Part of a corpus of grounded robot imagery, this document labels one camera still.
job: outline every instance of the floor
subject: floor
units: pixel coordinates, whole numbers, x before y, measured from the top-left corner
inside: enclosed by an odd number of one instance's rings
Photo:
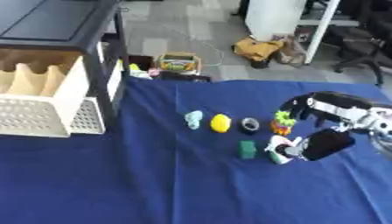
[[[166,52],[196,53],[203,59],[204,75],[215,81],[329,81],[375,83],[372,73],[362,67],[334,73],[331,65],[339,58],[336,49],[322,45],[309,66],[295,68],[275,61],[269,68],[254,69],[232,53],[230,46],[249,35],[244,22],[230,12],[239,0],[165,0],[163,2],[122,2],[122,16],[129,54],[157,57]],[[392,74],[385,74],[382,91],[392,98]]]

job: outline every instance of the blue tablecloth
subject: blue tablecloth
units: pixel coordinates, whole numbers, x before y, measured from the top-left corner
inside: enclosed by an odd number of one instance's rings
[[[275,165],[262,153],[268,127],[209,129],[216,113],[267,122],[292,96],[319,90],[387,102],[369,85],[129,80],[103,136],[0,137],[0,223],[392,223],[392,161],[365,136],[317,162]],[[205,119],[190,130],[183,114],[197,109]],[[290,137],[311,134],[312,122]],[[256,159],[238,158],[240,140],[257,142]]]

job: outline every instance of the small figurine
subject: small figurine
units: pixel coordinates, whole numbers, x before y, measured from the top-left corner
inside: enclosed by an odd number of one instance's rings
[[[200,121],[203,119],[203,112],[195,110],[185,115],[185,120],[191,130],[196,130],[200,126]]]
[[[296,120],[290,118],[290,112],[278,110],[275,119],[270,123],[270,127],[275,134],[287,136],[291,133],[291,128],[296,124]]]
[[[226,133],[230,129],[231,119],[227,115],[218,114],[211,120],[211,129],[218,133]]]
[[[253,141],[240,141],[240,157],[242,159],[255,158],[257,148]]]

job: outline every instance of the black tape roll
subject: black tape roll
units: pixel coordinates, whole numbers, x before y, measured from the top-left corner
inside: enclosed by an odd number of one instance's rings
[[[240,131],[252,135],[260,129],[260,123],[253,117],[246,117],[241,120]]]

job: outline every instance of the green cube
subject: green cube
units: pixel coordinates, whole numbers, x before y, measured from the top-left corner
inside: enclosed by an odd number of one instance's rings
[[[242,159],[255,158],[257,153],[256,144],[253,141],[240,141],[240,157]]]

